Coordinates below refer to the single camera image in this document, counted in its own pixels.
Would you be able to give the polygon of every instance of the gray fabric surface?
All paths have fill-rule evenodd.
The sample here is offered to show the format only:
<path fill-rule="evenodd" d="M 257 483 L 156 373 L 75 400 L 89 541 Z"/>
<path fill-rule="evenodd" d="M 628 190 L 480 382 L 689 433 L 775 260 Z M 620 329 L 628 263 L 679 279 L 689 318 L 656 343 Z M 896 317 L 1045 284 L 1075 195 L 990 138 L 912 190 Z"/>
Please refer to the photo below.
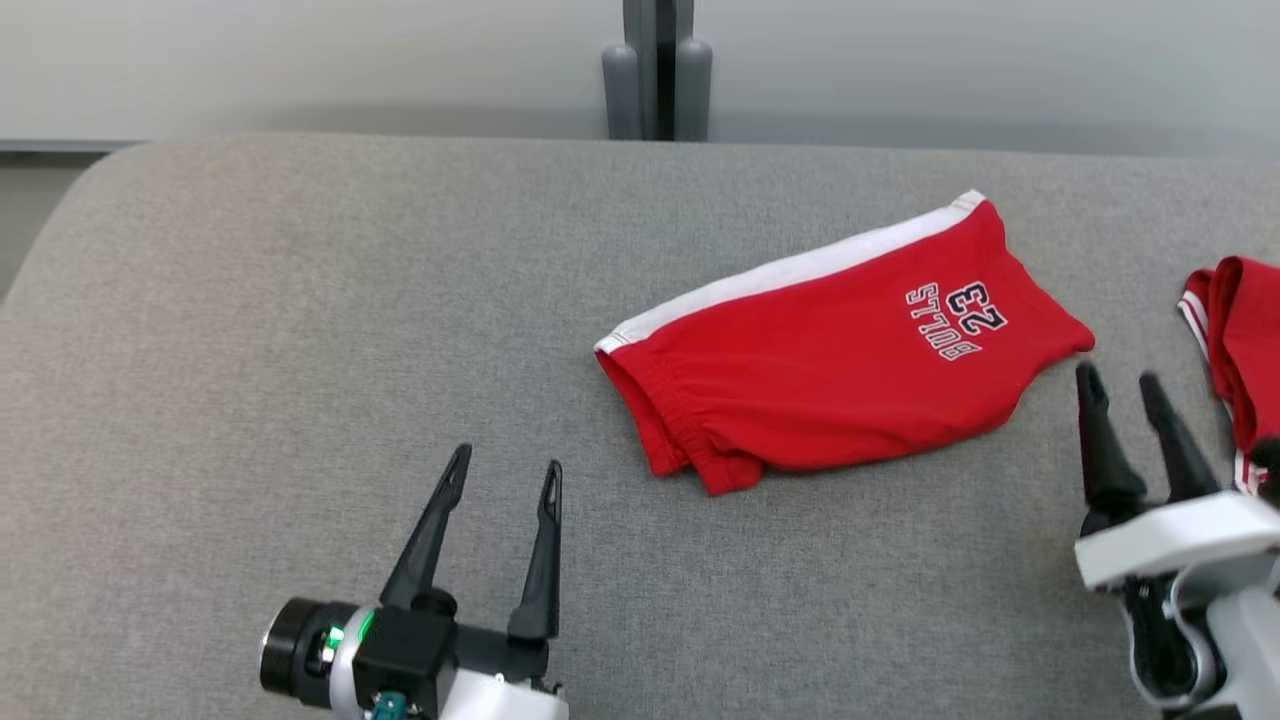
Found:
<path fill-rule="evenodd" d="M 438 580 L 470 623 L 503 626 L 564 464 L 576 717 L 1147 716 L 1073 562 L 1073 363 L 988 436 L 710 500 L 649 477 L 591 356 L 659 301 L 970 187 L 1096 332 L 1155 492 L 1146 368 L 1226 482 L 1174 302 L 1222 255 L 1280 261 L 1275 165 L 338 136 L 108 159 L 0 309 L 0 716 L 323 717 L 259 689 L 259 638 L 289 596 L 372 600 L 460 441 Z"/>

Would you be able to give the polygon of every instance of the white trim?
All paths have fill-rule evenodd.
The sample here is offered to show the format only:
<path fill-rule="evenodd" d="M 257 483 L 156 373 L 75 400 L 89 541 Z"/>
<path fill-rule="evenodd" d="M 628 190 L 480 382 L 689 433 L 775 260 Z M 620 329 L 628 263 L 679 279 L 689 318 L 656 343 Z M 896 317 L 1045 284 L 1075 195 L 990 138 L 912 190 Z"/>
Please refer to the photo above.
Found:
<path fill-rule="evenodd" d="M 699 310 L 730 300 L 823 278 L 874 260 L 960 224 L 984 200 L 987 199 L 980 192 L 970 190 L 956 197 L 951 205 L 932 213 L 846 237 L 840 242 L 774 260 L 745 273 L 705 284 L 623 322 L 608 337 L 595 343 L 595 350 L 613 352 L 623 345 L 640 342 L 667 323 L 692 315 Z"/>
<path fill-rule="evenodd" d="M 1253 478 L 1251 477 L 1248 464 L 1244 462 L 1244 454 L 1239 450 L 1235 451 L 1235 464 L 1233 465 L 1235 487 L 1244 495 L 1258 495 L 1257 484 L 1251 483 Z"/>
<path fill-rule="evenodd" d="M 1201 302 L 1199 297 L 1189 290 L 1183 293 L 1183 302 L 1187 302 L 1190 306 L 1190 309 L 1196 313 L 1196 319 L 1201 322 L 1201 329 L 1207 333 L 1208 313 L 1204 311 L 1204 304 Z"/>
<path fill-rule="evenodd" d="M 1190 325 L 1192 328 L 1192 334 L 1196 336 L 1196 342 L 1198 342 L 1201 346 L 1201 352 L 1203 352 L 1204 359 L 1208 360 L 1208 342 L 1206 342 L 1204 340 L 1204 333 L 1201 332 L 1201 324 L 1196 322 L 1196 316 L 1193 314 L 1194 309 L 1190 306 L 1189 302 L 1187 302 L 1185 295 L 1183 296 L 1183 300 L 1178 302 L 1178 309 L 1183 311 L 1183 316 L 1187 318 L 1187 324 Z"/>

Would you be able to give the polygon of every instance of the robotic arm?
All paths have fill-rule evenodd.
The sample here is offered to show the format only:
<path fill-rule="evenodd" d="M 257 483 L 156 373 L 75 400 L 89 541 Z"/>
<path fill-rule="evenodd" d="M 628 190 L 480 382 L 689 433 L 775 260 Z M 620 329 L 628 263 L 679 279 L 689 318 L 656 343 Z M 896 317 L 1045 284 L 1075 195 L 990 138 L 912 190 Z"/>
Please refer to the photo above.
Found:
<path fill-rule="evenodd" d="M 543 682 L 559 632 L 559 462 L 547 469 L 525 591 L 502 633 L 457 623 L 457 601 L 433 584 L 470 461 L 470 445 L 453 452 L 380 606 L 285 603 L 262 637 L 264 689 L 340 720 L 568 719 L 561 687 Z"/>
<path fill-rule="evenodd" d="M 1089 506 L 1080 577 L 1120 600 L 1134 684 L 1165 717 L 1280 719 L 1280 512 L 1222 491 L 1156 377 L 1139 384 L 1169 474 L 1164 505 L 1144 500 L 1098 372 L 1076 369 Z"/>

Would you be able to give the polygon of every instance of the red shorts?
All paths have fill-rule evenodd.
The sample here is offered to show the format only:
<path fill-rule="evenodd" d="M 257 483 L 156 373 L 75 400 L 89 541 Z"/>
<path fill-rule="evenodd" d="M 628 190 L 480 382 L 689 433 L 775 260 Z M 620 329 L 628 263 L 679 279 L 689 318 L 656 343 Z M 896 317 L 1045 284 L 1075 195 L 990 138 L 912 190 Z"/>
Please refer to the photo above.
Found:
<path fill-rule="evenodd" d="M 655 475 L 712 495 L 991 430 L 1093 334 L 1005 249 L 970 191 L 896 225 L 713 282 L 617 327 L 596 357 Z"/>
<path fill-rule="evenodd" d="M 1280 437 L 1280 268 L 1225 258 L 1197 270 L 1178 301 L 1231 416 L 1235 486 L 1254 495 L 1267 473 L 1249 461 L 1260 441 Z"/>

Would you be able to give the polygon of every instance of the green led light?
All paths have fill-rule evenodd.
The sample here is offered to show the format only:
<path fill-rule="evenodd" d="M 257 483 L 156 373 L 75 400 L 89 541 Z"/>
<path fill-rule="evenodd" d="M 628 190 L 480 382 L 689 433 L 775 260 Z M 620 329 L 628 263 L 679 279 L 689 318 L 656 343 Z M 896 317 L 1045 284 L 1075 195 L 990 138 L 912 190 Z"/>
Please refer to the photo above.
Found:
<path fill-rule="evenodd" d="M 374 618 L 376 618 L 376 616 L 378 616 L 378 612 L 370 612 L 365 618 L 365 621 L 360 624 L 360 634 L 356 635 L 357 638 L 360 638 L 360 642 L 365 642 L 365 635 L 369 634 L 369 628 L 372 626 Z"/>
<path fill-rule="evenodd" d="M 329 628 L 329 637 L 325 638 L 324 644 L 329 650 L 338 650 L 338 644 L 342 642 L 342 638 L 344 637 L 347 637 L 347 633 L 344 633 L 342 628 L 339 628 L 338 625 L 333 625 L 332 628 Z"/>

